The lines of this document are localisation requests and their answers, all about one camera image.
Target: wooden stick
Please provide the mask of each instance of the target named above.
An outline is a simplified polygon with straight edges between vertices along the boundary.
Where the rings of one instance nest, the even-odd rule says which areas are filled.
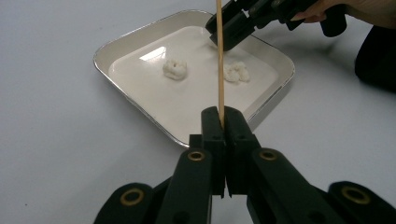
[[[221,128],[224,129],[224,74],[223,74],[223,32],[221,0],[217,0],[217,25],[218,25],[218,55],[219,55],[219,119]]]

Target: white table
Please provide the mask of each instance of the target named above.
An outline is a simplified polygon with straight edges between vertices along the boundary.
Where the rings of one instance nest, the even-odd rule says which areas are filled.
[[[93,223],[118,187],[156,186],[183,148],[93,66],[107,41],[214,1],[0,3],[0,223]],[[336,38],[318,24],[277,21],[255,33],[295,63],[290,91],[254,130],[314,186],[359,183],[396,206],[396,95],[360,83],[354,59],[371,26],[347,18]],[[251,223],[245,197],[214,199],[212,223]]]

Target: white tray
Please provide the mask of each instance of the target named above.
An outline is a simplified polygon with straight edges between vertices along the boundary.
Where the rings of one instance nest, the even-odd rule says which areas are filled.
[[[188,10],[156,21],[105,44],[94,55],[96,68],[169,137],[183,147],[201,133],[201,111],[218,104],[218,54],[205,24],[211,14]],[[167,59],[187,62],[183,80],[163,75]],[[224,62],[243,62],[248,83],[225,82],[225,104],[247,122],[267,105],[294,74],[278,49],[249,36],[225,52]]]

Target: white clump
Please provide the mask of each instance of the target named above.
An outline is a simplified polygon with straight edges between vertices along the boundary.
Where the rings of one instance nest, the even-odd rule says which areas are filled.
[[[181,60],[169,59],[163,65],[163,74],[174,80],[183,79],[187,75],[187,63]]]
[[[232,64],[224,64],[224,79],[229,82],[248,82],[250,76],[248,75],[247,66],[242,62],[235,62]]]

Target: black object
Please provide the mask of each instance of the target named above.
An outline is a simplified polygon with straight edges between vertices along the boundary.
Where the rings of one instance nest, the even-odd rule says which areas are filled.
[[[355,73],[366,83],[396,91],[396,30],[373,26],[359,51]]]
[[[202,134],[190,135],[174,175],[158,187],[133,183],[117,189],[94,224],[210,223],[211,196],[247,195],[256,224],[394,224],[396,210],[369,189],[338,182],[326,193],[311,186],[279,151],[262,148],[243,115],[225,108],[202,112]]]
[[[222,8],[223,47],[230,50],[255,29],[265,27],[271,21],[286,23],[294,30],[304,22],[291,21],[297,12],[305,11],[317,0],[231,0]],[[332,37],[340,35],[347,28],[345,6],[337,5],[326,10],[327,19],[320,23],[323,34]],[[209,19],[205,26],[212,34],[210,39],[217,44],[217,15]]]

